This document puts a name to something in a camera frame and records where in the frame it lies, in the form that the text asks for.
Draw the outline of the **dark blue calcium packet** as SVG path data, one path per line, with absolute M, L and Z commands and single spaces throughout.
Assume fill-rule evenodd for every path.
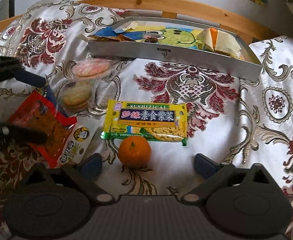
M 36 87 L 35 90 L 44 98 L 53 103 L 54 106 L 57 105 L 56 97 L 54 96 L 54 93 L 52 92 L 49 84 L 46 84 L 44 87 Z

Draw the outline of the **red snack packet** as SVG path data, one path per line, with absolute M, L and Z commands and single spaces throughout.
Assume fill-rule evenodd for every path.
M 58 165 L 65 143 L 77 123 L 76 117 L 65 117 L 55 109 L 55 105 L 36 90 L 20 105 L 8 122 L 11 125 L 43 132 L 47 142 L 29 145 L 47 160 L 49 167 Z

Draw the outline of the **white cartoon face packet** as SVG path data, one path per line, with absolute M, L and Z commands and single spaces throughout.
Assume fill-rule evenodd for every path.
M 101 121 L 89 116 L 76 116 L 77 122 L 72 126 L 61 155 L 57 161 L 57 167 L 65 164 L 78 164 L 93 139 Z

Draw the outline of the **beige round biscuit pack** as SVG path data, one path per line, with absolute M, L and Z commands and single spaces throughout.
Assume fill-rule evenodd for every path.
M 87 110 L 95 97 L 98 82 L 95 80 L 70 81 L 61 87 L 57 96 L 57 110 L 71 116 Z

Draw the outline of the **orange tangerine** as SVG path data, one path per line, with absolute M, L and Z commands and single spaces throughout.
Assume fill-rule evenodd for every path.
M 145 167 L 151 158 L 151 147 L 144 137 L 130 136 L 121 142 L 118 158 L 126 167 Z

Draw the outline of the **pink round biscuit pack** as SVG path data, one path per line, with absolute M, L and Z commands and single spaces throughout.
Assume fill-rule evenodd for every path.
M 72 67 L 72 74 L 80 79 L 96 78 L 108 74 L 111 67 L 111 60 L 89 58 L 78 62 Z

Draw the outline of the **yellow seaweed cracker packet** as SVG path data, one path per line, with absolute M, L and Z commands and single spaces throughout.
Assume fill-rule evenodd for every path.
M 187 106 L 109 100 L 101 132 L 104 140 L 144 137 L 147 141 L 187 144 Z

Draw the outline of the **brown small snack packet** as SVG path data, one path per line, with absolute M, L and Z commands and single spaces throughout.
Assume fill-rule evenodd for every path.
M 101 35 L 89 35 L 87 37 L 89 41 L 115 41 L 115 42 L 135 42 L 135 40 L 126 37 L 122 34 L 117 35 L 117 36 L 101 36 Z

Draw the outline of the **orange cream bread package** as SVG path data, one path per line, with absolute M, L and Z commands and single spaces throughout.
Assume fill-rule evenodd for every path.
M 212 53 L 225 55 L 234 59 L 243 59 L 241 46 L 235 37 L 216 28 L 203 29 L 197 35 L 200 42 L 199 48 Z

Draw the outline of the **light blue snack packet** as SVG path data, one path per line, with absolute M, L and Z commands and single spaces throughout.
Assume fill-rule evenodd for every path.
M 162 35 L 154 31 L 145 32 L 143 34 L 143 42 L 157 43 L 161 39 L 162 39 Z

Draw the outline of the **floral satin bedspread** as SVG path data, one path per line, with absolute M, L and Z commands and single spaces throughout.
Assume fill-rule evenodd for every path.
M 67 0 L 35 3 L 0 32 L 0 56 L 15 56 L 29 71 L 48 78 L 54 95 L 88 57 L 82 35 L 125 18 L 128 12 Z M 103 120 L 109 98 L 185 103 L 187 145 L 152 142 L 146 168 L 130 170 L 118 159 L 119 140 L 99 133 L 86 156 L 100 153 L 103 171 L 96 183 L 121 194 L 182 196 L 202 182 L 194 171 L 197 153 L 237 167 L 261 163 L 293 207 L 293 39 L 280 36 L 251 44 L 262 64 L 255 82 L 199 67 L 135 59 L 119 61 L 102 80 L 93 116 Z M 293 216 L 286 235 L 293 239 Z

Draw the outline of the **grey cardboard tray box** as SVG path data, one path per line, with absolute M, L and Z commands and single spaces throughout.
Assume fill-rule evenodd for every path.
M 216 28 L 205 24 L 192 23 L 182 20 L 156 17 L 129 17 L 111 26 L 116 33 L 126 30 L 135 30 L 138 26 L 160 25 L 173 28 L 206 29 Z M 92 56 L 95 57 L 126 57 L 174 62 L 195 67 L 215 70 L 224 74 L 230 74 L 249 81 L 256 81 L 262 66 L 258 58 L 239 35 L 225 31 L 235 37 L 241 46 L 243 59 L 234 59 L 229 56 L 212 53 L 202 49 L 191 49 L 147 42 L 115 42 L 115 41 L 89 41 Z

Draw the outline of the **green cartoon drawing sheet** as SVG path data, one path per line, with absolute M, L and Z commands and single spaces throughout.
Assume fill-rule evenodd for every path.
M 137 42 L 143 42 L 143 34 L 145 32 L 157 32 L 162 35 L 162 39 L 158 41 L 158 44 L 165 44 L 176 47 L 200 49 L 200 42 L 197 39 L 197 35 L 202 32 L 202 29 L 189 29 L 189 28 L 173 28 L 160 25 L 150 26 L 138 26 L 135 30 L 129 29 L 122 33 L 116 33 L 111 27 L 100 29 L 96 32 L 96 35 L 101 36 L 117 36 L 124 35 Z

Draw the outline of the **grey wall panel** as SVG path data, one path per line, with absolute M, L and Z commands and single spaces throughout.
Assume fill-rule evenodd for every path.
M 0 22 L 15 16 L 15 0 L 0 1 Z

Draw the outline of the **wooden bed frame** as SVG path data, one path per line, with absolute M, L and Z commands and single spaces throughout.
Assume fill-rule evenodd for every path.
M 266 26 L 241 15 L 189 0 L 82 0 L 79 3 L 128 10 L 160 11 L 162 17 L 168 19 L 176 19 L 178 15 L 200 18 L 238 34 L 247 44 L 254 39 L 260 41 L 279 36 Z

